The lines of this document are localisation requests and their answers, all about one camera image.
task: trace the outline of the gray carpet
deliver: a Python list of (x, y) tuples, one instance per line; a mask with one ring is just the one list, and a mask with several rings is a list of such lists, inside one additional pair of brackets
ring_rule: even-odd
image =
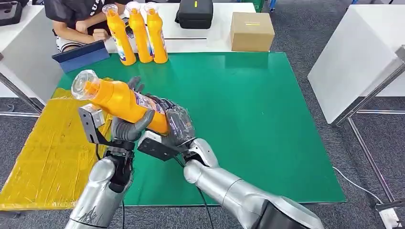
[[(352, 181), (370, 189), (383, 201), (387, 201), (348, 124), (344, 124), (342, 128), (335, 128), (326, 123), (306, 78), (350, 2), (351, 0), (278, 0), (276, 11), (271, 15), (276, 31), (271, 50), (287, 53), (332, 164)], [(404, 102), (402, 98), (382, 98), (376, 99), (370, 106), (405, 108)], [(403, 176), (405, 116), (363, 114), (356, 116), (354, 120), (369, 144), (394, 196), (405, 197), (405, 176)], [(3, 168), (0, 171), (1, 184), (5, 182), (34, 122), (33, 118), (0, 117), (0, 136), (2, 136), (0, 155), (3, 158), (0, 161), (0, 167)], [(384, 228), (378, 214), (373, 210), (376, 201), (350, 185), (341, 176), (337, 177), (348, 202), (339, 205), (309, 206), (322, 219), (325, 228)], [(216, 229), (241, 228), (223, 209), (210, 208), (210, 211)], [(397, 212), (401, 219), (405, 219), (403, 210)], [(0, 225), (12, 229), (63, 228), (69, 213), (69, 210), (33, 211), (21, 219), (0, 219)], [(110, 228), (120, 228), (121, 217), (122, 211), (119, 210)], [(210, 225), (204, 208), (126, 208), (126, 228), (208, 229)]]

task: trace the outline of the white table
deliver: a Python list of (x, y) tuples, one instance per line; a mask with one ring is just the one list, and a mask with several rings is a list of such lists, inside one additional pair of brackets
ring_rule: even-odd
[[(141, 13), (146, 22), (146, 12)], [(214, 3), (211, 28), (207, 30), (182, 29), (174, 22), (179, 3), (158, 3), (158, 13), (163, 20), (163, 36), (167, 52), (231, 52), (230, 29), (233, 12), (256, 12), (252, 3)], [(137, 52), (135, 39), (130, 39)], [(114, 41), (106, 41), (108, 52), (117, 52)]]
[[(375, 96), (405, 96), (405, 5), (351, 5), (308, 74), (328, 123), (348, 121), (389, 203), (376, 206), (386, 228), (398, 225), (396, 200), (352, 116), (405, 114), (361, 110)], [(359, 96), (364, 98), (348, 109)]]
[[(308, 74), (332, 123), (355, 99), (368, 95), (401, 62), (405, 5), (351, 5)], [(405, 96), (405, 74), (377, 96)]]
[[(28, 97), (45, 104), (63, 72), (51, 58), (58, 50), (43, 6), (25, 6), (20, 23), (0, 27), (0, 52), (4, 55), (0, 73)], [(0, 97), (9, 96), (15, 95), (1, 84)]]

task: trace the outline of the black cable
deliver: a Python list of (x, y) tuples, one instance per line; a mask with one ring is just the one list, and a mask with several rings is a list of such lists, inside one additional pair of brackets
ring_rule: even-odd
[(124, 200), (122, 200), (122, 229), (124, 229), (125, 225), (125, 209), (124, 209)]
[(203, 195), (203, 192), (201, 192), (201, 189), (199, 187), (196, 186), (196, 188), (198, 189), (198, 192), (201, 195), (202, 200), (204, 201), (204, 206), (205, 206), (205, 210), (207, 210), (207, 214), (208, 214), (208, 219), (210, 220), (211, 223), (211, 228), (214, 229), (214, 224), (213, 224), (213, 220), (211, 218), (211, 214), (210, 211), (208, 210), (208, 205), (207, 205), (207, 201), (205, 201), (205, 197)]
[(96, 144), (96, 157), (98, 160), (101, 160), (100, 155), (98, 155), (98, 144)]
[[(173, 156), (173, 158), (177, 161), (177, 163), (179, 163), (179, 165), (182, 168), (184, 168), (184, 164), (176, 156)], [(211, 223), (211, 228), (214, 229), (214, 224), (213, 224), (213, 220), (211, 218), (210, 211), (208, 210), (207, 201), (205, 201), (205, 197), (204, 197), (203, 192), (201, 191), (201, 189), (199, 187), (197, 187), (197, 186), (196, 186), (196, 188), (197, 188), (198, 192), (201, 195), (202, 201), (204, 202), (205, 210), (207, 211), (208, 219), (210, 220), (210, 223)]]

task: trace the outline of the green table mat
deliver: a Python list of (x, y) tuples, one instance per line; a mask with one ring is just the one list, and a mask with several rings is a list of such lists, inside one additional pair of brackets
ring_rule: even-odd
[[(187, 108), (220, 166), (247, 182), (301, 203), (345, 201), (285, 53), (171, 53), (165, 64), (132, 66), (112, 54), (64, 75), (58, 87), (69, 89), (83, 69), (125, 82), (140, 75), (143, 92)], [(202, 199), (176, 161), (135, 152), (125, 204), (200, 205)]]

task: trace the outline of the bottle cap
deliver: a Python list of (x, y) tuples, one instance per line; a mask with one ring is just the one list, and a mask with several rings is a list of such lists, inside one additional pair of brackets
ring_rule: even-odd
[(148, 15), (152, 15), (158, 12), (158, 5), (154, 2), (148, 2), (145, 5), (145, 11)]
[(130, 1), (127, 3), (126, 7), (125, 7), (128, 12), (131, 13), (140, 13), (140, 4), (139, 2), (136, 1)]
[(113, 16), (118, 15), (118, 6), (116, 6), (116, 4), (107, 4), (107, 5), (103, 6), (102, 11), (108, 17), (113, 17)]
[(72, 83), (72, 95), (78, 100), (92, 99), (100, 88), (100, 80), (93, 70), (81, 71)]

